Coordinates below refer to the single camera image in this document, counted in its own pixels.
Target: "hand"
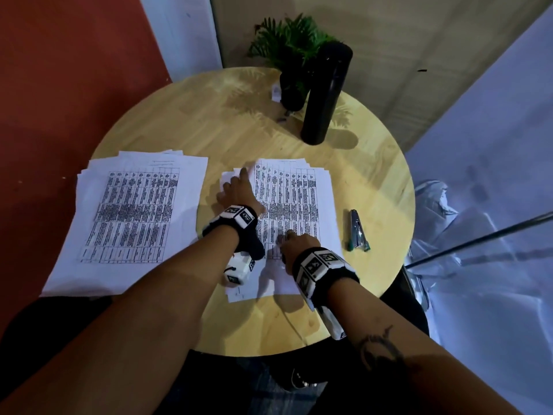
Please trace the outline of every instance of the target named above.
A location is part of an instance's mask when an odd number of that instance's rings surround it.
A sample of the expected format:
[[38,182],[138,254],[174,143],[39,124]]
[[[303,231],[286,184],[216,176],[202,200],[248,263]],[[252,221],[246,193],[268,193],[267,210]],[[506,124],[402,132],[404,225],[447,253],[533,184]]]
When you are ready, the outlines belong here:
[[253,195],[248,170],[245,167],[240,170],[240,177],[233,176],[230,183],[223,184],[223,192],[219,192],[216,197],[217,202],[225,209],[231,205],[248,205],[254,209],[258,217],[265,212],[265,207]]
[[315,237],[306,234],[298,236],[293,230],[288,230],[286,241],[280,245],[280,252],[286,261],[286,272],[292,275],[292,265],[301,252],[320,246],[321,243]]

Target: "forearm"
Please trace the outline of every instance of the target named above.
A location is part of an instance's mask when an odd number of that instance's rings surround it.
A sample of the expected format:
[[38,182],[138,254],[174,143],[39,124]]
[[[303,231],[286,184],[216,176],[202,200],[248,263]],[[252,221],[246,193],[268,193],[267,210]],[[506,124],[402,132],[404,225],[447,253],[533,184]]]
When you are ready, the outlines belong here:
[[238,235],[214,229],[156,267],[2,404],[2,413],[151,414],[200,333]]
[[519,413],[444,348],[352,279],[336,281],[328,307],[367,370],[383,357],[404,364],[405,379],[428,412]]

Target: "black pot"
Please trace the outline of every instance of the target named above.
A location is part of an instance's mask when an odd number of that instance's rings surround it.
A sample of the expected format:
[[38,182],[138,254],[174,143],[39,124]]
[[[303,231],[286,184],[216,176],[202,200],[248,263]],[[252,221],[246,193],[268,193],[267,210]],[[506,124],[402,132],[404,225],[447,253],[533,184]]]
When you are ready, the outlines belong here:
[[280,103],[287,111],[297,112],[304,107],[305,96],[298,90],[297,82],[297,79],[286,73],[280,75]]

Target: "metal rod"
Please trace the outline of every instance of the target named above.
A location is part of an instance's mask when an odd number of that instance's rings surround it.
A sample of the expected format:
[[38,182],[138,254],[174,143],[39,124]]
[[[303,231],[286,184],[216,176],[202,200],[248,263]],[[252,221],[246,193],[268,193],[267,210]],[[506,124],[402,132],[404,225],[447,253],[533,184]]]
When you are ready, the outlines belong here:
[[428,263],[433,261],[434,259],[438,259],[442,256],[445,256],[447,254],[458,252],[463,249],[467,249],[472,246],[476,246],[477,244],[482,244],[489,242],[490,240],[494,240],[503,236],[511,235],[513,233],[516,233],[518,231],[529,229],[530,227],[537,226],[539,224],[546,223],[548,221],[553,220],[553,211],[550,211],[548,213],[542,214],[540,216],[531,218],[529,220],[523,221],[522,223],[514,224],[510,227],[507,227],[506,229],[497,230],[493,233],[490,233],[486,236],[478,237],[477,239],[470,240],[468,242],[465,242],[463,244],[459,244],[457,246],[452,247],[451,249],[448,249],[443,252],[439,252],[435,255],[429,256],[427,258],[421,259],[420,261],[416,261],[413,263],[410,263],[409,265],[405,265],[405,269],[414,268],[416,266],[422,265],[424,263]]

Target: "beige wall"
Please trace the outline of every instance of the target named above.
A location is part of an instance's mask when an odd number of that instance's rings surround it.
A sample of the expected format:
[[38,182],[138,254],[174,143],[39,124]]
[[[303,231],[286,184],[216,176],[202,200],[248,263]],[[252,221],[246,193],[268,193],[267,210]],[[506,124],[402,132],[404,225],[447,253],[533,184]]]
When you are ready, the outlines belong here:
[[245,53],[254,24],[265,16],[313,16],[319,27],[353,49],[344,90],[373,111],[407,150],[552,1],[212,0],[212,4],[225,67],[255,63]]

